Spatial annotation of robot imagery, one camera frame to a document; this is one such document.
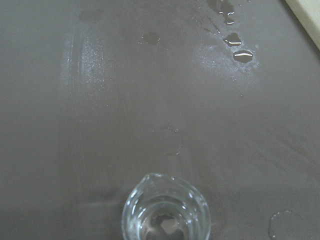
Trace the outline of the clear glass measuring cup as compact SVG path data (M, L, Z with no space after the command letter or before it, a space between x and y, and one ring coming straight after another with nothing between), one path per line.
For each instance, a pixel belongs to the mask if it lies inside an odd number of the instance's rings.
M128 195L121 216L125 240L207 240L211 215L188 181L147 173Z

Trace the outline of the bamboo cutting board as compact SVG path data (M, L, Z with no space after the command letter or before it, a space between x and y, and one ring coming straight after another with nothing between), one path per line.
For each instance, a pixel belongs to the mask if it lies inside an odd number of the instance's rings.
M320 49L320 0L285 0L314 44Z

